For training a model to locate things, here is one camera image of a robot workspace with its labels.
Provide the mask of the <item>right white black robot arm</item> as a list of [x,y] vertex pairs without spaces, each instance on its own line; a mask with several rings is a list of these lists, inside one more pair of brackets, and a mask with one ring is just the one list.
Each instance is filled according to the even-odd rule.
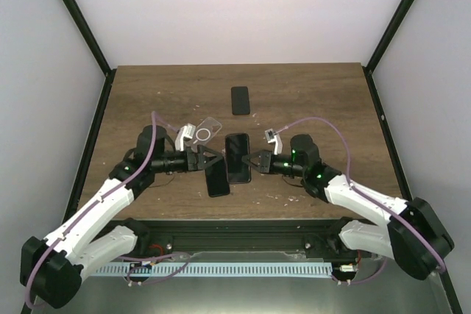
[[349,221],[327,238],[327,248],[333,256],[344,257],[351,250],[375,253],[394,260],[418,280],[427,279],[433,271],[446,270],[445,258],[454,242],[426,200],[387,196],[352,181],[322,161],[310,135],[294,136],[290,154],[282,154],[278,137],[269,138],[274,151],[247,154],[242,162],[261,174],[299,177],[308,195],[367,220]]

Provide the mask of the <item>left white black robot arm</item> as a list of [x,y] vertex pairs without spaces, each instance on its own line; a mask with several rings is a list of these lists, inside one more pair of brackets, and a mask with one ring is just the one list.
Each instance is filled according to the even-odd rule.
[[109,173],[95,195],[64,224],[45,238],[31,237],[21,249],[20,283],[25,301],[34,293],[53,308],[69,303],[82,283],[103,265],[127,254],[144,257],[150,249],[149,232],[132,218],[110,233],[98,234],[115,215],[131,205],[155,181],[156,174],[204,171],[224,164],[224,156],[206,146],[192,149],[192,125],[185,126],[172,149],[166,130],[156,124],[143,128],[135,148]]

